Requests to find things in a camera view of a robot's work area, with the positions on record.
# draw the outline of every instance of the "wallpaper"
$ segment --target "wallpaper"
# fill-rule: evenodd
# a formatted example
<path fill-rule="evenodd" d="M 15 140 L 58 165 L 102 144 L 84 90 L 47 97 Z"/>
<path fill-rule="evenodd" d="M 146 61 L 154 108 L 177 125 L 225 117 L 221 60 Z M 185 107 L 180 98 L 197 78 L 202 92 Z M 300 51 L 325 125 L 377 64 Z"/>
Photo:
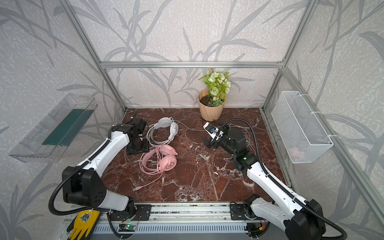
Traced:
<path fill-rule="evenodd" d="M 48 199 L 66 166 L 95 150 L 123 111 L 107 88 L 58 2 L 0 2 L 0 235 L 54 239 L 63 217 Z M 8 156 L 68 93 L 93 96 L 98 107 L 57 163 L 22 163 Z M 56 208 L 69 206 L 60 197 Z"/>
<path fill-rule="evenodd" d="M 318 6 L 288 66 L 384 197 L 384 1 Z"/>
<path fill-rule="evenodd" d="M 292 164 L 284 143 L 271 116 L 281 91 L 293 91 L 289 82 L 282 77 L 265 113 L 272 128 L 272 134 L 283 155 L 283 161 L 297 193 L 307 200 L 316 200 L 323 208 L 326 218 L 341 226 L 348 234 L 348 240 L 382 240 L 384 229 L 368 207 L 352 179 L 344 171 L 332 148 L 312 163 Z M 326 236 L 339 233 L 326 226 Z"/>
<path fill-rule="evenodd" d="M 108 69 L 113 83 L 130 107 L 198 107 L 197 97 L 206 85 L 201 68 Z M 225 107 L 260 107 L 273 83 L 274 68 L 217 68 L 229 71 L 232 83 Z"/>
<path fill-rule="evenodd" d="M 71 0 L 102 61 L 281 61 L 307 0 Z"/>

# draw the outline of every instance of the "glove logo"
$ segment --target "glove logo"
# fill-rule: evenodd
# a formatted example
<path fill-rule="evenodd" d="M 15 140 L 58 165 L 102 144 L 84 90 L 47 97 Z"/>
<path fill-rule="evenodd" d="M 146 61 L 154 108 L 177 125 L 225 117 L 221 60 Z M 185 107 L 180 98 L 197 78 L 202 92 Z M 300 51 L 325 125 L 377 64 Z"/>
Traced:
<path fill-rule="evenodd" d="M 89 213 L 84 213 L 83 215 L 81 215 L 79 217 L 79 219 L 82 221 L 82 222 L 88 222 L 88 220 L 91 218 L 91 214 Z"/>

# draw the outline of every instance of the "red marble tabletop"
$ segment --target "red marble tabletop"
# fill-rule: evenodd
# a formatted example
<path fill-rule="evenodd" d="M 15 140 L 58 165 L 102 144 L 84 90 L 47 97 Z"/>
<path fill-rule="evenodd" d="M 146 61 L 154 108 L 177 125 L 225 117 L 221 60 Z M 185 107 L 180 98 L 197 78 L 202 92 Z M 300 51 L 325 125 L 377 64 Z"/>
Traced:
<path fill-rule="evenodd" d="M 133 109 L 127 111 L 123 122 L 128 121 L 132 111 Z M 162 117 L 170 116 L 192 129 L 202 129 L 206 122 L 201 118 L 198 108 L 137 110 L 137 117 L 143 118 L 149 125 L 156 123 Z M 264 163 L 275 176 L 285 182 L 260 109 L 224 108 L 219 120 L 225 121 L 234 117 L 248 120 L 252 126 L 255 126 L 259 120 L 254 130 Z M 232 124 L 245 126 L 238 121 Z M 220 147 L 218 149 L 205 147 L 200 134 L 208 137 L 206 132 L 191 131 L 179 124 L 179 133 L 169 144 L 178 152 L 177 165 L 172 170 L 164 172 L 159 180 L 138 191 L 132 189 L 155 180 L 159 175 L 143 173 L 139 167 L 141 154 L 128 156 L 125 148 L 112 160 L 101 179 L 107 189 L 133 197 L 135 202 L 229 202 L 242 201 L 253 193 L 271 201 L 261 187 L 235 169 L 230 162 L 231 155 Z M 154 139 L 157 141 L 166 140 L 168 136 L 169 128 L 154 131 Z M 156 165 L 156 155 L 151 159 L 152 166 L 149 164 L 148 167 Z"/>

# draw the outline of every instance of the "beige flower pot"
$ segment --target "beige flower pot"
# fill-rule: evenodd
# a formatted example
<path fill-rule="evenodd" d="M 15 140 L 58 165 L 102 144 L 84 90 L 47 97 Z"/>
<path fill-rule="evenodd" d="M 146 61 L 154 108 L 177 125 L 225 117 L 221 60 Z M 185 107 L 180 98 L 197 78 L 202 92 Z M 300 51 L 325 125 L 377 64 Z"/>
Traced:
<path fill-rule="evenodd" d="M 217 120 L 220 117 L 225 103 L 218 106 L 217 108 L 216 107 L 208 107 L 208 106 L 206 106 L 200 102 L 200 99 L 204 96 L 207 96 L 207 95 L 208 95 L 208 89 L 205 89 L 205 90 L 200 92 L 197 99 L 199 100 L 199 108 L 200 108 L 201 116 L 204 118 L 204 120 L 206 120 L 208 122 L 212 122 L 213 120 Z"/>

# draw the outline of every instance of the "yellow glove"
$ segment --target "yellow glove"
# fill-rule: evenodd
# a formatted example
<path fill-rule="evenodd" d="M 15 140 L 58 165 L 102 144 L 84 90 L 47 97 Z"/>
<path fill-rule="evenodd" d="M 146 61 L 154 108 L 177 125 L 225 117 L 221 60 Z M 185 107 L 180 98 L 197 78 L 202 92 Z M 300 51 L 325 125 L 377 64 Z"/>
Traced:
<path fill-rule="evenodd" d="M 99 218 L 100 212 L 95 210 L 85 210 L 78 213 L 76 218 L 68 226 L 67 231 L 72 231 L 68 240 L 89 239 Z"/>

